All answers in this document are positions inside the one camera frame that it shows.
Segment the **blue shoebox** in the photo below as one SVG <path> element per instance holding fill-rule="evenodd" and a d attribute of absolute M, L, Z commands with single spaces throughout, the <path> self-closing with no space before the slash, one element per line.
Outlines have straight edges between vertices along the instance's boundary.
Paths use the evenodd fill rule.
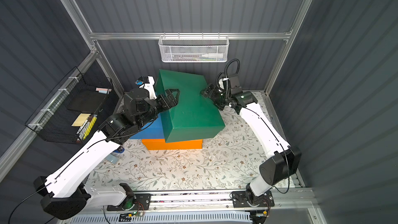
<path fill-rule="evenodd" d="M 144 128 L 145 130 L 131 136 L 130 139 L 164 139 L 162 120 L 160 116 L 158 116 L 152 125 L 149 125 L 148 123 Z"/>

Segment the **green shoebox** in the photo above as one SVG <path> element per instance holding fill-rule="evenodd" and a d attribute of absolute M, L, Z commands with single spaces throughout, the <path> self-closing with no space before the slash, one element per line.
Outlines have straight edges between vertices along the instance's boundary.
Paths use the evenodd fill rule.
<path fill-rule="evenodd" d="M 212 139 L 226 127 L 219 109 L 201 95 L 207 85 L 203 75 L 159 70 L 157 95 L 167 89 L 180 91 L 178 104 L 160 113 L 167 143 Z"/>

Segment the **orange shoebox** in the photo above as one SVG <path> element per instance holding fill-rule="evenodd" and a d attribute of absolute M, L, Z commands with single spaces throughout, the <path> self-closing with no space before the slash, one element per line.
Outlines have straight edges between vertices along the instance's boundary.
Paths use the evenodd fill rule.
<path fill-rule="evenodd" d="M 187 150 L 202 149 L 203 140 L 191 140 L 167 143 L 162 139 L 142 139 L 142 143 L 148 150 Z"/>

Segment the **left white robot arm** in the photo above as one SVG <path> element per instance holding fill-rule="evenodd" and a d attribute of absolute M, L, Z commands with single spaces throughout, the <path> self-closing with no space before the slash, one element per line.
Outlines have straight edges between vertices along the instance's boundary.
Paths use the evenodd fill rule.
<path fill-rule="evenodd" d="M 126 183 L 96 188 L 86 186 L 83 181 L 109 154 L 154 122 L 159 113 L 177 106 L 179 95 L 178 89 L 166 89 L 154 98 L 144 88 L 126 93 L 121 113 L 109 116 L 65 165 L 34 181 L 35 190 L 42 196 L 40 204 L 44 212 L 66 220 L 85 208 L 110 205 L 131 209 L 136 197 Z"/>

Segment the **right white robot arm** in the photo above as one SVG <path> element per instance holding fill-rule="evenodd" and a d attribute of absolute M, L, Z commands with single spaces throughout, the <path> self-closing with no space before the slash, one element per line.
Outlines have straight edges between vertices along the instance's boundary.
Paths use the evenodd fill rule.
<path fill-rule="evenodd" d="M 282 180 L 296 173 L 302 156 L 300 149 L 292 147 L 265 117 L 257 98 L 250 91 L 240 89 L 221 90 L 209 84 L 201 91 L 204 98 L 223 110 L 226 106 L 234 109 L 251 127 L 262 145 L 267 160 L 259 166 L 257 176 L 246 187 L 248 202 L 255 204 L 267 191 Z"/>

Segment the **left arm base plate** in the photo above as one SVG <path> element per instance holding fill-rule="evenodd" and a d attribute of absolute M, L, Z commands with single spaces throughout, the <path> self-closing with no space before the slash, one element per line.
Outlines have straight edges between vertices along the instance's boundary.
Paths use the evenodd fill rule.
<path fill-rule="evenodd" d="M 146 211 L 149 209 L 151 194 L 135 194 L 127 196 L 118 206 L 107 206 L 107 211 Z"/>

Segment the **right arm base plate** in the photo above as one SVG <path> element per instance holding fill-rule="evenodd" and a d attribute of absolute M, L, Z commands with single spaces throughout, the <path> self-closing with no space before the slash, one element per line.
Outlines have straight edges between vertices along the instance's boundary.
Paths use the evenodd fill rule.
<path fill-rule="evenodd" d="M 260 196 L 255 196 L 247 191 L 233 191 L 230 193 L 234 208 L 247 207 L 274 207 L 274 199 L 272 192 L 269 190 Z"/>

